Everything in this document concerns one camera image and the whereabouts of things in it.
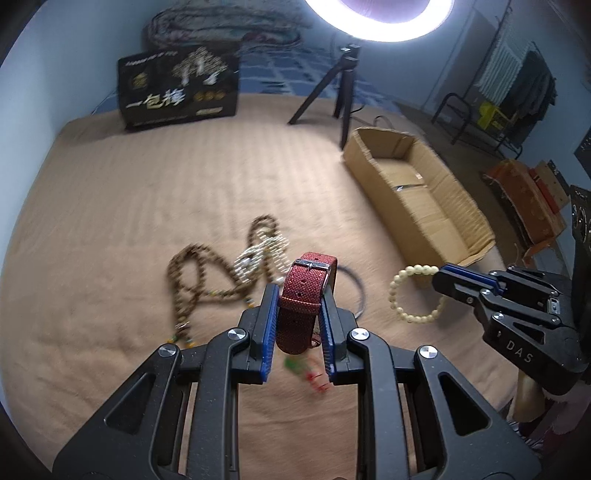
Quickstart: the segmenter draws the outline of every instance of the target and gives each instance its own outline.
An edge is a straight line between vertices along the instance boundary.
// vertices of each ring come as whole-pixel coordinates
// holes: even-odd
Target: fabric watch strap
[[[279,299],[277,346],[291,355],[311,346],[320,300],[326,285],[334,290],[336,257],[308,252],[293,262]]]

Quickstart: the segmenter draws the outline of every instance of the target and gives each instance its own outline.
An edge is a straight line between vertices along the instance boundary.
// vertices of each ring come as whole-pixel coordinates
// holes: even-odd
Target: hanging clothes
[[[536,123],[544,119],[548,107],[556,104],[556,81],[542,55],[527,54],[514,84],[501,103],[501,111],[516,117],[506,135],[516,147],[523,144]]]

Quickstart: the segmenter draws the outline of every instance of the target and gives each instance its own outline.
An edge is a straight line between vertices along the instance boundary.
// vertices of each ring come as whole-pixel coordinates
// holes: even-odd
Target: white wall
[[[141,28],[166,3],[48,0],[18,37],[0,66],[0,267],[56,135],[113,91],[117,59],[141,51]]]

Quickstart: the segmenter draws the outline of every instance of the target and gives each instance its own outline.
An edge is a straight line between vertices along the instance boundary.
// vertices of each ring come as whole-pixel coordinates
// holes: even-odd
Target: cream bead bracelet
[[[388,297],[390,308],[395,310],[402,320],[406,320],[408,323],[430,323],[439,317],[447,297],[442,296],[439,299],[439,305],[437,308],[429,315],[424,316],[410,315],[406,313],[404,309],[398,305],[396,297],[396,289],[406,278],[411,277],[412,275],[435,275],[438,271],[439,269],[437,267],[430,267],[429,265],[415,265],[414,267],[406,267],[404,270],[398,272],[398,275],[396,275],[394,280],[390,282],[390,292]]]

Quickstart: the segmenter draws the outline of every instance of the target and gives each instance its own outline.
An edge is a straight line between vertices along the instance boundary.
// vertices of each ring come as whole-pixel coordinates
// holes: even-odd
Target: green object
[[[291,370],[296,375],[305,374],[310,369],[305,354],[287,355],[283,364],[288,370]]]

